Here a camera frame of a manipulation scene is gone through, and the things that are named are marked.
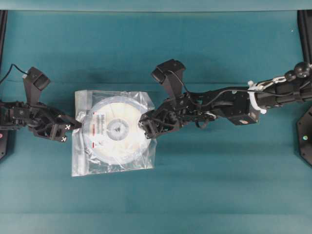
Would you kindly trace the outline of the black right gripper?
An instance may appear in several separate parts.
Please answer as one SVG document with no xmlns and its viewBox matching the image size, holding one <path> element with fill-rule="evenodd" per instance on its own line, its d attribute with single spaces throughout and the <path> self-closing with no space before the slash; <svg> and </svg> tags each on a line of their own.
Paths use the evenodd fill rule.
<svg viewBox="0 0 312 234">
<path fill-rule="evenodd" d="M 178 131 L 184 125 L 195 120 L 195 106 L 187 96 L 168 98 L 155 110 L 144 113 L 139 127 L 145 129 L 148 139 Z"/>
</svg>

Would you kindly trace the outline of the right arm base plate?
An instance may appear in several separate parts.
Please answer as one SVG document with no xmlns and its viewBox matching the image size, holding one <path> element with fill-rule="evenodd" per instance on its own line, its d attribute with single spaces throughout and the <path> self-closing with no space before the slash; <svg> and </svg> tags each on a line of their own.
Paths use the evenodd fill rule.
<svg viewBox="0 0 312 234">
<path fill-rule="evenodd" d="M 312 165 L 312 108 L 310 107 L 306 113 L 296 123 L 298 146 L 300 156 L 310 166 Z"/>
</svg>

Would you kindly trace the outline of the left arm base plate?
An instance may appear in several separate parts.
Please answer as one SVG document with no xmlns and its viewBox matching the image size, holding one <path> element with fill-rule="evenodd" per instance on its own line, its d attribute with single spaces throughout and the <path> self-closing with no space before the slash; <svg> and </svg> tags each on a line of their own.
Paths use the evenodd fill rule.
<svg viewBox="0 0 312 234">
<path fill-rule="evenodd" d="M 15 147 L 15 131 L 0 131 L 0 160 L 3 161 L 13 154 Z"/>
</svg>

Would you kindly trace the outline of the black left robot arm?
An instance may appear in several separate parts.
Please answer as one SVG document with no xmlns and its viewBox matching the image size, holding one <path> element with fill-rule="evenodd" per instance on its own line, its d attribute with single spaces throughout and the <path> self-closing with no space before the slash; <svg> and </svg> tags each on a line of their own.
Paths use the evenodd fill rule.
<svg viewBox="0 0 312 234">
<path fill-rule="evenodd" d="M 66 142 L 66 133 L 81 128 L 82 123 L 40 102 L 34 106 L 18 101 L 1 102 L 0 129 L 14 131 L 22 127 L 27 127 L 36 137 Z"/>
</svg>

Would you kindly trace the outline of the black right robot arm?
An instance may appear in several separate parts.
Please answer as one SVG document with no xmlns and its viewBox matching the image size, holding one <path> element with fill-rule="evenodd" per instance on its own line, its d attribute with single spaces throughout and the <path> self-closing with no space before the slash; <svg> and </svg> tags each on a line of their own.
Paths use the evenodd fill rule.
<svg viewBox="0 0 312 234">
<path fill-rule="evenodd" d="M 249 81 L 245 87 L 225 87 L 203 93 L 189 91 L 182 78 L 185 66 L 171 59 L 158 65 L 152 77 L 163 86 L 168 98 L 155 110 L 147 111 L 139 127 L 148 139 L 180 130 L 193 122 L 204 129 L 223 117 L 234 125 L 258 122 L 268 109 L 312 99 L 312 65 L 298 63 L 284 75 L 261 82 Z"/>
</svg>

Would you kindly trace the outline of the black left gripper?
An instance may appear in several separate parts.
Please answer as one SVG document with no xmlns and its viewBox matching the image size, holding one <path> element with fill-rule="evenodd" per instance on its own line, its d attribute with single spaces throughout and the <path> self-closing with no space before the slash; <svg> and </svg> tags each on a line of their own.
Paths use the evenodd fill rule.
<svg viewBox="0 0 312 234">
<path fill-rule="evenodd" d="M 16 103 L 14 121 L 18 126 L 28 127 L 34 136 L 58 142 L 66 142 L 66 133 L 72 128 L 81 128 L 82 123 L 65 115 L 58 109 L 39 104 L 30 106 Z"/>
</svg>

